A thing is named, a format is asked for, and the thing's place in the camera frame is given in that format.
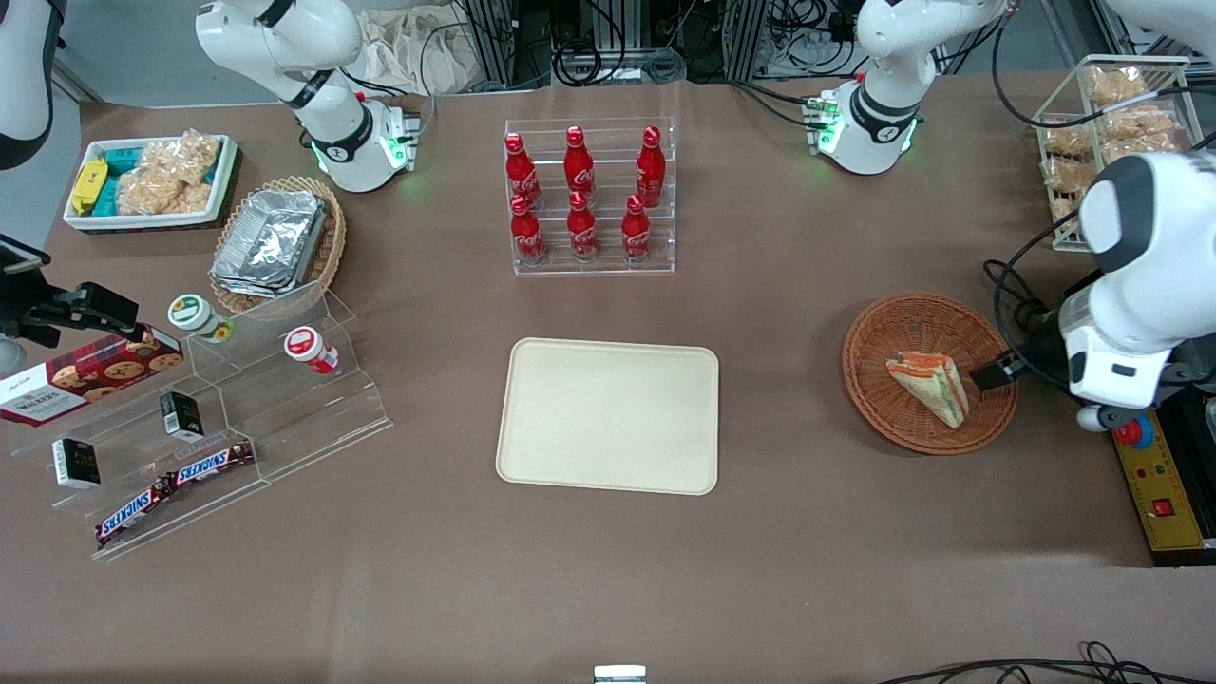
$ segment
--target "table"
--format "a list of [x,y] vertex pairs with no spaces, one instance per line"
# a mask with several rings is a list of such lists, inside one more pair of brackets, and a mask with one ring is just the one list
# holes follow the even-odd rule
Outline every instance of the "table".
[[[1030,110],[1059,78],[1008,88]],[[1026,382],[992,447],[918,458],[844,392],[840,343],[866,304],[927,290],[986,312],[980,260],[1049,220],[1032,141],[987,79],[942,78],[912,150],[876,178],[809,157],[795,127],[726,86],[439,105],[416,173],[340,196],[334,290],[360,315],[355,348],[396,426],[112,564],[88,559],[79,518],[50,511],[45,472],[5,459],[7,680],[556,683],[641,662],[657,683],[861,684],[1076,657],[1082,639],[1216,672],[1216,572],[1147,567],[1114,453],[1075,426],[1070,400]],[[677,271],[512,275],[503,119],[647,112],[680,122]],[[81,113],[85,141],[227,133],[247,155],[238,196],[317,173],[282,106]],[[49,277],[103,282],[162,324],[173,296],[207,292],[214,239],[57,225]],[[1053,304],[1090,269],[1046,248],[1024,263]],[[499,480],[507,357],[525,336],[713,349],[716,489]]]

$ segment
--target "red button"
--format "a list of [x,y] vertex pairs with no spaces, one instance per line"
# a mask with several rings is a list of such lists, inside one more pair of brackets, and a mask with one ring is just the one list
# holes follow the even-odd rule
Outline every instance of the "red button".
[[1115,439],[1120,444],[1127,444],[1128,447],[1133,447],[1143,438],[1144,438],[1144,428],[1141,427],[1138,420],[1130,420],[1125,422],[1121,427],[1115,428]]
[[1173,515],[1173,504],[1170,499],[1153,499],[1153,515],[1166,517]]

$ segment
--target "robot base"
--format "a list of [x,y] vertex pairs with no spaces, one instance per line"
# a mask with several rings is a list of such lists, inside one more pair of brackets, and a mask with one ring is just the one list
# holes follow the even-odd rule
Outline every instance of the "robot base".
[[912,145],[916,119],[901,131],[890,127],[885,142],[876,142],[869,131],[861,127],[851,111],[852,94],[860,84],[850,80],[835,90],[824,90],[818,99],[803,105],[803,119],[827,128],[809,130],[806,140],[811,153],[821,153],[835,161],[840,168],[860,175],[876,175],[895,166],[900,155]]
[[418,114],[404,114],[375,100],[364,106],[372,114],[372,134],[349,161],[328,159],[313,145],[321,170],[348,192],[370,192],[398,173],[413,170],[418,153]]

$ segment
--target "walkers cookie box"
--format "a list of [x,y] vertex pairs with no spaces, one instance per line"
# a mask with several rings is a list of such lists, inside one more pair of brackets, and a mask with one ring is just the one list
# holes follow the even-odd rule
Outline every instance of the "walkers cookie box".
[[176,340],[143,325],[143,340],[107,335],[0,380],[0,417],[39,426],[180,364]]

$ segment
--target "coca-cola bottle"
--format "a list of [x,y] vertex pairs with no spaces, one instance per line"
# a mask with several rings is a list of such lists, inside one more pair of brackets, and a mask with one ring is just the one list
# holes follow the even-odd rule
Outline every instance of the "coca-cola bottle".
[[570,187],[570,192],[586,195],[587,206],[595,207],[596,164],[582,142],[581,127],[572,125],[565,129],[565,159],[562,162],[565,167],[565,184]]
[[587,211],[586,194],[579,190],[570,192],[570,215],[565,218],[565,228],[570,231],[570,248],[574,250],[575,260],[590,264],[599,258],[596,217]]
[[637,155],[637,194],[647,207],[659,206],[663,195],[663,176],[668,172],[668,159],[659,150],[659,128],[651,125],[642,131],[642,152]]
[[539,267],[548,258],[545,240],[540,236],[540,223],[531,213],[527,195],[511,198],[511,235],[516,240],[516,253],[525,267]]
[[625,262],[631,267],[642,265],[651,258],[651,219],[646,217],[642,197],[629,196],[625,218],[620,222],[621,245]]
[[524,195],[533,207],[540,207],[536,164],[524,150],[524,139],[518,133],[508,133],[503,145],[507,148],[507,180],[511,181],[511,194]]

